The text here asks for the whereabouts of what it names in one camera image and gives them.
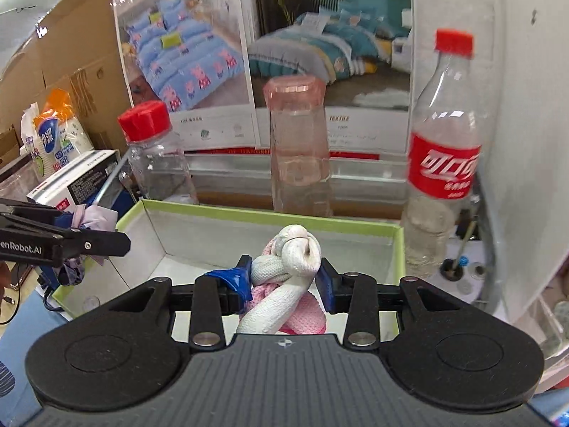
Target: red lid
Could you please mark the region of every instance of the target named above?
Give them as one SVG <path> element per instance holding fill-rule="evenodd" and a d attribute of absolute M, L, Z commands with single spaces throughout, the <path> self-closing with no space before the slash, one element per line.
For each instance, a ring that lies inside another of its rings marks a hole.
<path fill-rule="evenodd" d="M 438 29 L 435 49 L 441 53 L 471 58 L 474 51 L 474 36 L 471 33 L 454 29 Z"/>
<path fill-rule="evenodd" d="M 162 101 L 147 101 L 127 110 L 118 118 L 126 140 L 145 141 L 170 129 L 168 108 Z"/>

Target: pink water bottle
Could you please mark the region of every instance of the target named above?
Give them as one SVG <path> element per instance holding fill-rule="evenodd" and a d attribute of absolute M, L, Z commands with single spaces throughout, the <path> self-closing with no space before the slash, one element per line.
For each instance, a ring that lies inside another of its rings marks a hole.
<path fill-rule="evenodd" d="M 480 109 L 470 80 L 473 36 L 441 29 L 439 63 L 411 120 L 410 195 L 401 220 L 407 273 L 427 277 L 446 258 L 446 243 L 468 196 L 480 154 Z"/>
<path fill-rule="evenodd" d="M 275 77 L 265 85 L 277 212 L 332 216 L 325 91 L 325 83 L 313 75 Z"/>

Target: pink bottle lid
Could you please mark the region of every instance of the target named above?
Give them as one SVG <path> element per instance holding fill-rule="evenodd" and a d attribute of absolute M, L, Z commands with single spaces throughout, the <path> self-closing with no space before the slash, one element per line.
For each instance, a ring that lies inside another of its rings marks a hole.
<path fill-rule="evenodd" d="M 310 110 L 324 105 L 326 84 L 314 75 L 273 77 L 263 88 L 271 111 Z"/>

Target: red coca-cola label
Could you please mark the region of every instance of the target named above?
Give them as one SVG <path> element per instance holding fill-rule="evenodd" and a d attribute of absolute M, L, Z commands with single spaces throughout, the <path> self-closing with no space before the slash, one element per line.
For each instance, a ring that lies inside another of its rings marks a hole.
<path fill-rule="evenodd" d="M 439 199 L 462 199 L 468 195 L 480 146 L 454 149 L 411 136 L 409 182 L 419 191 Z"/>

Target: blue peppa pig bedding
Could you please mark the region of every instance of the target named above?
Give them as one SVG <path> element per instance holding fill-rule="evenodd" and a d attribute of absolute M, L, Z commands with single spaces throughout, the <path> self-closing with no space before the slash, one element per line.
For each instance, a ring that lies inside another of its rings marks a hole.
<path fill-rule="evenodd" d="M 196 20 L 181 0 L 162 0 L 125 29 L 144 78 L 171 112 L 193 109 L 245 71 L 243 55 Z"/>

